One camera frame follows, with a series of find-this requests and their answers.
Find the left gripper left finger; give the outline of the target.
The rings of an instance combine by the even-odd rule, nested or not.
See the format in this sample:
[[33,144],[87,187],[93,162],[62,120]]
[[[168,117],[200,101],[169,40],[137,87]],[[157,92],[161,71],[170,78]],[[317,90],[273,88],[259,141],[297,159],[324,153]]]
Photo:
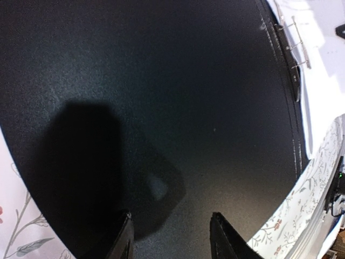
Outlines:
[[110,229],[87,253],[81,256],[87,258],[133,258],[134,225],[129,210],[120,210],[115,214],[115,221]]

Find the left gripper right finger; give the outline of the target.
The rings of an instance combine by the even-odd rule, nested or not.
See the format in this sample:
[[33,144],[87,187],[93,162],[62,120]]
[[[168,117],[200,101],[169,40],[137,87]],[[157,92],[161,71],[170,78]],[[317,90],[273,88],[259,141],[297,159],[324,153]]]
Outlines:
[[220,212],[213,212],[210,220],[211,257],[260,259],[262,258],[239,235]]

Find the blue file folder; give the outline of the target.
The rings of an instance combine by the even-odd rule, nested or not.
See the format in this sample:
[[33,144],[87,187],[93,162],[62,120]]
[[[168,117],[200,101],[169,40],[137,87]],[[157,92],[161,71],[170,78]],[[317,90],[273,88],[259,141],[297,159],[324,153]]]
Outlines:
[[76,258],[120,210],[135,258],[271,217],[307,164],[276,24],[266,1],[1,1],[1,128]]

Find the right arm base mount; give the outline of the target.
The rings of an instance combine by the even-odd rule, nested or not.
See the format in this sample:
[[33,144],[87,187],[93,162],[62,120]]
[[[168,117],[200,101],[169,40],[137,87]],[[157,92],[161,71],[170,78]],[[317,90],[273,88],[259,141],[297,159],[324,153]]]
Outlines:
[[335,202],[338,200],[341,202],[340,196],[344,195],[344,189],[341,187],[341,183],[344,182],[344,156],[340,156],[335,174],[331,180],[332,181],[325,198],[324,209],[326,213],[330,213],[331,216],[340,217],[344,212],[342,209],[338,209],[338,212],[336,211]]

